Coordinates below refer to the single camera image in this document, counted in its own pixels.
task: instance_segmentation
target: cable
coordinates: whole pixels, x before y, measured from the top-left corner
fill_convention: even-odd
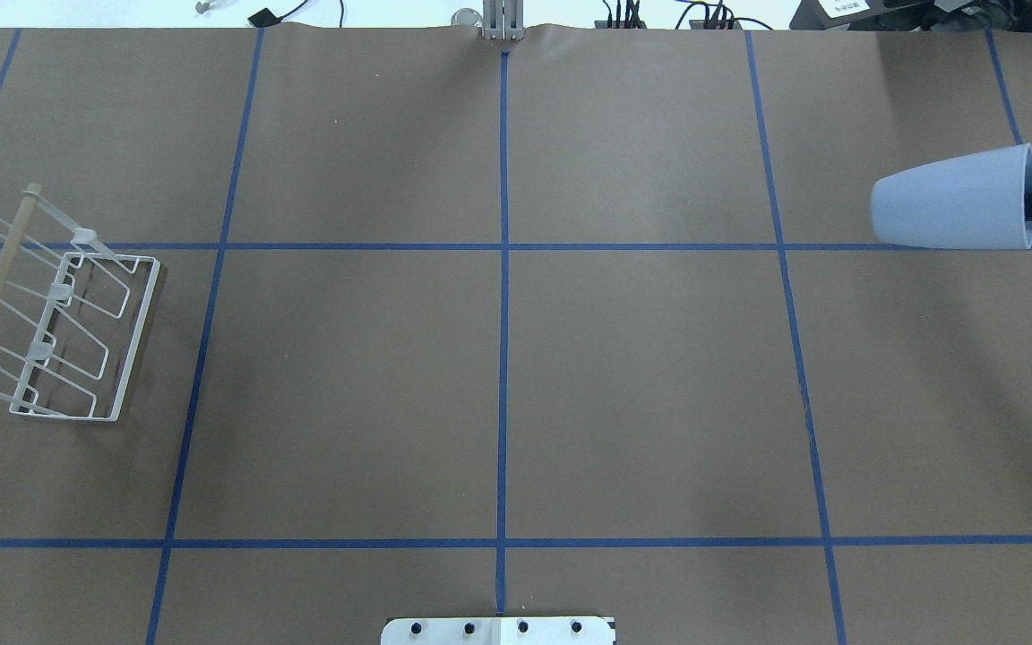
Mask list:
[[[725,7],[725,5],[723,3],[716,4],[716,10],[714,10],[714,11],[711,12],[711,20],[710,21],[703,21],[703,28],[704,29],[708,29],[708,23],[711,24],[711,29],[720,29],[720,28],[722,28],[723,22],[720,21],[719,18],[723,18],[724,21],[728,20],[728,12],[729,11],[730,11],[730,9],[728,7]]]
[[[308,2],[309,2],[309,0],[302,0],[302,3],[297,4],[290,12],[286,13],[286,15],[279,17],[278,21],[283,21],[283,20],[286,20],[286,18],[288,18],[288,17],[294,15],[294,13],[297,12],[298,9],[300,9],[301,7],[303,7],[303,5],[305,3],[308,3]]]
[[[615,0],[615,12],[611,11],[609,0],[602,0],[603,5],[608,9],[608,29],[643,29],[643,20],[640,17],[641,0]]]
[[[687,8],[683,9],[683,13],[680,13],[680,15],[679,15],[679,22],[676,22],[676,29],[679,29],[680,25],[683,25],[683,19],[687,17],[687,12],[691,11],[691,9],[694,9],[697,4],[703,5],[703,20],[708,20],[708,13],[711,11],[711,9],[709,8],[709,6],[710,6],[709,4],[707,4],[707,3],[687,3]]]
[[[754,20],[754,18],[732,18],[732,20],[728,21],[730,24],[728,29],[735,29],[735,24],[737,24],[737,22],[740,21],[749,22],[749,24],[761,24],[762,26],[765,26],[765,28],[771,31],[775,31],[775,28],[773,28],[773,26],[770,26],[769,24],[766,24],[763,21],[756,21]]]
[[[713,17],[711,23],[714,29],[735,29],[735,11],[730,10],[729,5],[722,5],[722,14],[720,17]]]

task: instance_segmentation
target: black cable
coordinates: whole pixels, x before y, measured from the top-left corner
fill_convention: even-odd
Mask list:
[[[703,7],[703,20],[706,20],[706,18],[708,18],[708,13],[711,11],[711,9],[709,8],[709,6],[710,6],[709,4],[707,4],[707,3],[687,3],[687,8],[683,9],[683,13],[680,13],[680,15],[679,15],[679,22],[676,22],[676,29],[679,29],[680,25],[683,25],[683,19],[687,17],[687,12],[688,11],[691,11],[691,9],[694,9],[695,7],[700,7],[700,5],[702,5],[702,7]]]
[[[773,26],[770,26],[769,24],[766,24],[763,21],[756,21],[754,20],[754,18],[732,18],[732,20],[728,21],[729,24],[732,25],[729,29],[734,29],[735,24],[737,24],[737,22],[740,21],[749,22],[749,24],[761,24],[762,26],[765,26],[765,28],[770,29],[771,31],[775,31],[775,28],[773,28]]]
[[[724,7],[723,3],[718,3],[716,4],[716,10],[711,11],[711,21],[709,21],[711,29],[719,29],[719,25],[721,25],[719,18],[728,15],[728,13],[723,12],[725,8],[728,7]],[[708,21],[703,22],[703,28],[708,29]]]
[[[290,11],[290,12],[286,13],[286,15],[283,15],[283,17],[279,17],[279,18],[278,18],[278,20],[279,20],[279,21],[283,21],[283,20],[286,20],[286,18],[288,18],[288,17],[291,17],[291,15],[294,15],[294,13],[295,13],[295,12],[297,12],[297,11],[298,11],[298,9],[300,9],[301,7],[303,7],[303,5],[304,5],[305,3],[308,3],[308,2],[309,2],[309,0],[302,0],[302,3],[300,3],[300,4],[297,4],[297,5],[296,5],[296,6],[294,7],[294,10],[292,10],[292,11]]]

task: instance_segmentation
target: white wire rack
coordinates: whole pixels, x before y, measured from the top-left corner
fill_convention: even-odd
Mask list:
[[[0,400],[22,416],[115,421],[126,398],[161,265],[156,258],[114,253],[94,229],[79,226],[40,191],[31,184],[22,192],[13,221],[0,218],[0,309],[22,328],[32,329],[25,338],[29,344],[14,335],[14,343],[0,340],[0,384],[7,384],[0,385]],[[59,253],[26,232],[36,209],[70,232],[73,250]],[[33,270],[25,281],[12,279],[20,254],[34,261],[31,266],[40,272],[37,282]],[[44,288],[34,289],[34,283]],[[26,314],[28,310],[40,314]],[[92,328],[99,320],[112,323],[106,334]],[[53,390],[70,392],[75,404],[60,404]]]

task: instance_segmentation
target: metal plate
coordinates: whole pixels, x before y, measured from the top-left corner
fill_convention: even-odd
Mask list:
[[[395,619],[381,645],[614,645],[615,619],[599,616]]]

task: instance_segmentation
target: light blue cup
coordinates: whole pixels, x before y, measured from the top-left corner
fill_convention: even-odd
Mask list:
[[[882,241],[933,249],[1029,249],[1032,147],[1000,148],[878,181],[871,223]]]

